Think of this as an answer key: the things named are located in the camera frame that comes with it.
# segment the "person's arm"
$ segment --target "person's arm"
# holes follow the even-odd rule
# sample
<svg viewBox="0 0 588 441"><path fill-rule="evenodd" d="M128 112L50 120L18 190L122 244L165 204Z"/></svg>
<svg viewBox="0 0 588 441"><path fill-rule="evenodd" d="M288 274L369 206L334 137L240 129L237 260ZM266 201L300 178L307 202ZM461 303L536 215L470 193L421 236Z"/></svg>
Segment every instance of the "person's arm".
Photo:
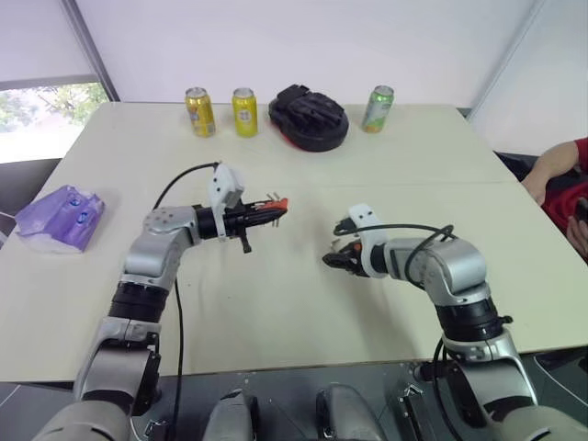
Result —
<svg viewBox="0 0 588 441"><path fill-rule="evenodd" d="M555 176L569 172L580 161L575 141L563 142L543 153L522 184L539 205L545 202L545 188Z"/></svg>

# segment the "purple object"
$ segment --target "purple object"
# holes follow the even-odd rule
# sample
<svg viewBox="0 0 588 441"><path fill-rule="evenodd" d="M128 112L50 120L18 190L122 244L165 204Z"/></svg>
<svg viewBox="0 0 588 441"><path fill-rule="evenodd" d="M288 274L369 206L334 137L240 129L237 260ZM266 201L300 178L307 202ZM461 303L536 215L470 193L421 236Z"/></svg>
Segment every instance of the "purple object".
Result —
<svg viewBox="0 0 588 441"><path fill-rule="evenodd" d="M23 208L15 217L25 242L40 251L82 252L104 211L93 194L63 186Z"/></svg>

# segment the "gold can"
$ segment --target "gold can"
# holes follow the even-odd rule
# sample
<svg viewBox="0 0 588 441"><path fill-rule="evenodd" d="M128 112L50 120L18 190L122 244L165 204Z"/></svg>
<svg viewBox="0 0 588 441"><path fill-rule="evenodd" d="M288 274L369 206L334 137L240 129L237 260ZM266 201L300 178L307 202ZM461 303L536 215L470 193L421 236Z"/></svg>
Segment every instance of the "gold can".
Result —
<svg viewBox="0 0 588 441"><path fill-rule="evenodd" d="M192 121L192 128L198 136L214 135L214 115L210 96L202 87L192 87L186 91L186 108Z"/></svg>
<svg viewBox="0 0 588 441"><path fill-rule="evenodd" d="M248 87L235 89L232 94L232 110L237 134L251 137L257 134L257 100Z"/></svg>

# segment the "white wall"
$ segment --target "white wall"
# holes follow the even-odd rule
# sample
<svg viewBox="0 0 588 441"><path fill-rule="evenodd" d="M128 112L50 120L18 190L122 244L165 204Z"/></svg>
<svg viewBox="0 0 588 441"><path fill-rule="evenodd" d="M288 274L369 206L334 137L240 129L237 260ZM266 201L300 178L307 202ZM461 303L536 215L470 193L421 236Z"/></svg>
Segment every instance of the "white wall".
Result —
<svg viewBox="0 0 588 441"><path fill-rule="evenodd" d="M59 0L0 0L0 86L90 74Z"/></svg>
<svg viewBox="0 0 588 441"><path fill-rule="evenodd" d="M547 0L478 111L494 150L541 154L588 133L588 0Z"/></svg>
<svg viewBox="0 0 588 441"><path fill-rule="evenodd" d="M398 102L469 107L532 0L78 0L126 101L201 85L268 102L304 83L344 103L377 84Z"/></svg>

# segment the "white table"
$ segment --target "white table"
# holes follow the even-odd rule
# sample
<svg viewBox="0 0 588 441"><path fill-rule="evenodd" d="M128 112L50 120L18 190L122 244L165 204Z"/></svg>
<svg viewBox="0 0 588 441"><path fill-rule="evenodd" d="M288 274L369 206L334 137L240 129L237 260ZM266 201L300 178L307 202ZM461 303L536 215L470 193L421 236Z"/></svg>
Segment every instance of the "white table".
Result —
<svg viewBox="0 0 588 441"><path fill-rule="evenodd" d="M191 133L181 105L100 108L41 191L67 183L107 202L86 252L35 254L14 234L0 251L0 380L74 377L161 189L179 171L217 159L242 171L245 201L276 191L290 198L290 211L278 229L250 229L251 254L237 241L186 252L178 278L188 374L432 355L441 331L425 293L321 262L334 224L358 202L383 221L454 223L485 255L520 351L588 343L584 262L457 111L397 106L385 131L368 135L356 126L362 108L348 108L349 135L329 153L296 150L264 120L258 136L240 139L227 106L215 107L219 133L210 139ZM208 179L187 176L164 204L206 204ZM173 296L162 324L160 372L173 375Z"/></svg>

